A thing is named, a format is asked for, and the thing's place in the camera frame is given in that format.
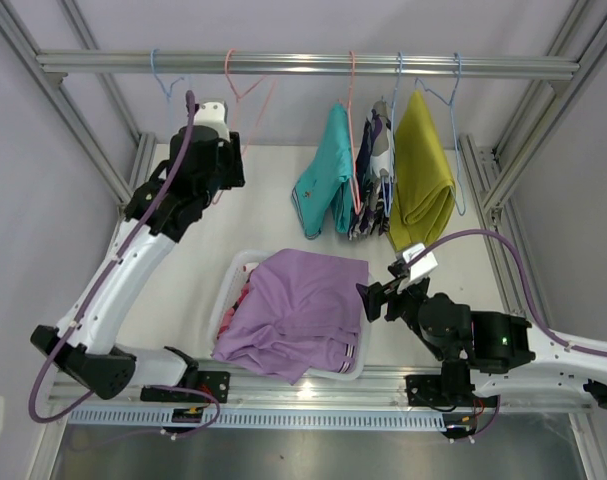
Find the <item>blue hanger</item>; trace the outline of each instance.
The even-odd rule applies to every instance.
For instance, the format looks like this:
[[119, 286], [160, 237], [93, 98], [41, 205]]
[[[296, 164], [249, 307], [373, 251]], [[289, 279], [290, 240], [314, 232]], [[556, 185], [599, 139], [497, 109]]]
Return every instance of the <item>blue hanger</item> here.
[[414, 88], [416, 88], [417, 84], [420, 83], [421, 86], [423, 87], [423, 90], [425, 90], [426, 92], [430, 92], [436, 98], [441, 100], [445, 105], [450, 107], [450, 121], [452, 122], [452, 132], [454, 133], [454, 151], [456, 152], [456, 182], [459, 184], [459, 188], [461, 189], [461, 198], [463, 199], [463, 208], [462, 209], [459, 206], [458, 200], [456, 199], [456, 191], [454, 190], [454, 188], [451, 188], [451, 187], [450, 187], [450, 190], [452, 191], [452, 196], [454, 197], [454, 203], [456, 204], [456, 211], [459, 213], [460, 216], [463, 216], [463, 215], [465, 215], [465, 212], [467, 211], [467, 205], [465, 203], [465, 191], [463, 190], [463, 183], [461, 183], [461, 155], [459, 152], [459, 139], [458, 139], [458, 135], [456, 133], [456, 120], [454, 118], [454, 99], [456, 98], [456, 90], [459, 88], [459, 81], [461, 80], [461, 70], [462, 69], [461, 69], [461, 56], [458, 53], [455, 53], [454, 58], [457, 60], [459, 68], [458, 68], [458, 72], [456, 74], [456, 83], [454, 84], [454, 88], [452, 89], [452, 95], [450, 96], [449, 101], [445, 100], [437, 92], [435, 92], [431, 88], [427, 87], [425, 85], [425, 83], [423, 83], [423, 80], [421, 80], [419, 77], [416, 77], [416, 80], [414, 81]]
[[154, 57], [156, 56], [156, 52], [158, 52], [159, 49], [155, 48], [150, 52], [150, 67], [152, 67], [152, 75], [154, 75], [154, 78], [156, 79], [156, 81], [159, 83], [161, 90], [163, 90], [163, 95], [165, 96], [165, 103], [167, 105], [167, 141], [169, 142], [172, 139], [172, 133], [173, 133], [173, 129], [172, 129], [172, 90], [174, 89], [174, 85], [176, 85], [178, 82], [180, 82], [181, 80], [185, 80], [184, 77], [179, 77], [176, 80], [174, 80], [171, 84], [170, 84], [170, 88], [167, 89], [165, 87], [165, 84], [163, 83], [163, 81], [160, 79], [158, 73], [156, 73], [156, 65], [154, 63]]
[[392, 211], [392, 195], [394, 192], [394, 162], [396, 155], [396, 147], [394, 146], [394, 112], [396, 110], [396, 96], [399, 91], [399, 85], [401, 84], [401, 76], [403, 75], [403, 53], [397, 53], [397, 59], [399, 61], [399, 66], [397, 67], [397, 75], [396, 75], [396, 84], [394, 85], [394, 91], [392, 93], [392, 113], [390, 118], [390, 127], [392, 129], [392, 145], [390, 145], [391, 154], [390, 154], [390, 181], [388, 183], [388, 191], [387, 195], [385, 192], [385, 185], [383, 185], [383, 206], [385, 211], [385, 216], [389, 217], [390, 212]]

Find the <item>white wall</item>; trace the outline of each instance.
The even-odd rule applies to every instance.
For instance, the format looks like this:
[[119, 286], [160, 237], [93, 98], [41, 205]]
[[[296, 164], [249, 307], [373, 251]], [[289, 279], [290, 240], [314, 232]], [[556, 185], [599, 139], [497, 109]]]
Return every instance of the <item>white wall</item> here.
[[[56, 0], [13, 0], [43, 48], [70, 48], [67, 27]], [[273, 52], [391, 53], [408, 55], [543, 55], [572, 0], [78, 0], [103, 49], [262, 50]], [[249, 86], [256, 77], [238, 78]], [[151, 75], [119, 75], [125, 98], [144, 131], [167, 141], [164, 97]], [[234, 103], [222, 75], [194, 76], [197, 98], [224, 97]], [[183, 92], [177, 85], [173, 126], [185, 121]], [[453, 80], [430, 82], [449, 95]], [[391, 77], [359, 77], [354, 121], [361, 124], [381, 95], [391, 95]], [[493, 144], [514, 111], [526, 81], [463, 80], [457, 118], [461, 131], [474, 132], [482, 145]], [[329, 107], [347, 95], [341, 77], [279, 77], [256, 143], [316, 145]], [[404, 108], [413, 89], [406, 79], [399, 97]], [[237, 125], [245, 138], [268, 85], [244, 101]], [[79, 100], [93, 98], [78, 91]], [[452, 146], [447, 108], [428, 98], [446, 146]]]
[[[607, 340], [607, 65], [528, 167], [516, 202], [550, 323]], [[596, 424], [607, 447], [607, 412]]]
[[98, 266], [116, 219], [94, 167], [0, 36], [0, 479], [24, 478], [41, 427], [27, 397], [53, 324]]

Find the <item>teal shirt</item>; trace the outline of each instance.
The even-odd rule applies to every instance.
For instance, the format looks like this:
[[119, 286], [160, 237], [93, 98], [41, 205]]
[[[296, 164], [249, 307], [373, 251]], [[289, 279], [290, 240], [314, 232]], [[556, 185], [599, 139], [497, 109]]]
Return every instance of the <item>teal shirt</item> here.
[[330, 206], [336, 231], [347, 233], [352, 215], [351, 176], [352, 149], [347, 112], [337, 103], [330, 110], [314, 160], [292, 190], [292, 203], [307, 238], [319, 236]]

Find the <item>pink hanger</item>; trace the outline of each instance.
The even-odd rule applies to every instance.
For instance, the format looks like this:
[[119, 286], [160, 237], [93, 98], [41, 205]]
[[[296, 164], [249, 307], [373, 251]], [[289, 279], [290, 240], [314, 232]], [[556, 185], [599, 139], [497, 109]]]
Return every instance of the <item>pink hanger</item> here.
[[352, 75], [350, 76], [350, 89], [347, 95], [347, 124], [350, 131], [350, 151], [352, 152], [352, 178], [350, 178], [350, 189], [352, 191], [352, 202], [354, 204], [354, 212], [358, 215], [361, 213], [363, 205], [361, 204], [361, 195], [359, 194], [359, 186], [356, 180], [356, 153], [354, 152], [354, 133], [352, 129], [352, 93], [354, 92], [354, 74], [356, 70], [356, 56], [350, 50], [352, 57]]
[[[232, 54], [235, 51], [236, 51], [236, 49], [231, 48], [227, 52], [227, 55], [225, 55], [225, 78], [227, 78], [227, 82], [230, 84], [230, 88], [232, 89], [232, 93], [234, 93], [234, 98], [235, 98], [234, 113], [232, 114], [232, 121], [230, 122], [230, 130], [234, 130], [234, 128], [235, 128], [236, 119], [237, 119], [237, 116], [238, 116], [238, 112], [240, 110], [241, 100], [243, 100], [243, 98], [245, 98], [245, 96], [248, 93], [250, 93], [256, 87], [258, 87], [259, 84], [268, 77], [267, 75], [263, 75], [250, 88], [248, 88], [245, 92], [239, 93], [238, 90], [236, 89], [236, 86], [234, 85], [234, 82], [232, 81], [232, 77], [230, 77], [230, 58], [232, 57]], [[268, 92], [267, 97], [265, 98], [265, 102], [263, 102], [263, 106], [261, 107], [261, 111], [259, 112], [259, 116], [256, 119], [256, 122], [254, 122], [254, 126], [252, 126], [252, 130], [250, 130], [250, 134], [248, 135], [247, 142], [245, 143], [245, 146], [243, 147], [243, 151], [241, 152], [241, 157], [245, 156], [245, 152], [247, 151], [247, 148], [252, 143], [252, 138], [254, 137], [254, 134], [256, 133], [256, 130], [257, 130], [258, 126], [259, 126], [259, 123], [261, 123], [261, 119], [263, 118], [263, 114], [267, 110], [267, 105], [270, 102], [270, 99], [272, 98], [272, 93], [274, 93], [274, 87], [276, 87], [276, 80], [274, 80], [272, 82], [272, 86], [270, 87], [270, 91]], [[223, 191], [220, 190], [219, 193], [218, 193], [218, 195], [217, 195], [217, 197], [214, 198], [214, 200], [212, 200], [212, 205], [216, 205], [217, 203], [219, 203], [219, 200], [221, 199], [222, 195], [223, 195]]]

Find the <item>hanging garment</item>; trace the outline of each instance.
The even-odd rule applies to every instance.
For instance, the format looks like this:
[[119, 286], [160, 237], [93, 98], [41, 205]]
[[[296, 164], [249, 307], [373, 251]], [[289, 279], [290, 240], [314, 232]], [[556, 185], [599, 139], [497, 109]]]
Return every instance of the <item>hanging garment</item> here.
[[389, 238], [396, 251], [432, 244], [452, 215], [455, 188], [432, 116], [415, 90], [395, 135], [396, 184]]
[[389, 191], [392, 142], [389, 108], [385, 101], [380, 100], [367, 116], [361, 149], [356, 159], [356, 175], [363, 208], [359, 214], [352, 210], [348, 231], [350, 240], [372, 235], [377, 229], [379, 235], [389, 230], [384, 194]]
[[356, 365], [366, 283], [362, 260], [281, 250], [252, 273], [250, 290], [212, 357], [294, 384], [309, 369]]
[[314, 160], [292, 190], [292, 203], [306, 238], [311, 240], [319, 236], [325, 212], [330, 206], [337, 232], [347, 233], [352, 210], [351, 176], [352, 150], [347, 112], [337, 103], [330, 110]]

